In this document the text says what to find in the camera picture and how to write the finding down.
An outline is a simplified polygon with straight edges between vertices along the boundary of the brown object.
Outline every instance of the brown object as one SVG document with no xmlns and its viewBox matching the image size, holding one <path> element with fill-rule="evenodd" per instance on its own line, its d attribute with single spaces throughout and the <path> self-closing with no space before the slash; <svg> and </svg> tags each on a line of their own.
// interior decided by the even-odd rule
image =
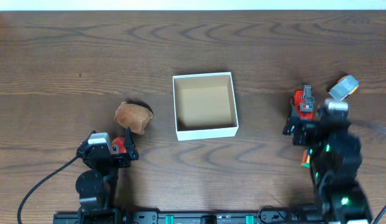
<svg viewBox="0 0 386 224">
<path fill-rule="evenodd" d="M 144 129 L 153 118 L 153 113 L 149 109 L 122 102 L 116 110 L 114 120 L 124 128 L 131 127 L 131 131 L 136 134 L 144 134 Z"/>
<path fill-rule="evenodd" d="M 312 202 L 302 150 L 281 132 L 293 90 L 311 84 L 322 102 L 339 71 L 360 81 L 348 99 L 364 156 L 360 185 L 374 216 L 386 203 L 386 129 L 374 125 L 386 126 L 386 11 L 1 15 L 8 22 L 0 23 L 0 224 L 17 223 L 25 194 L 74 157 L 93 128 L 112 128 L 125 96 L 149 104 L 155 119 L 134 138 L 140 159 L 119 171 L 118 205 L 253 211 Z M 178 142 L 172 75 L 228 70 L 236 137 Z M 77 160 L 41 185 L 23 223 L 77 211 L 75 181 L 87 169 Z"/>
</svg>

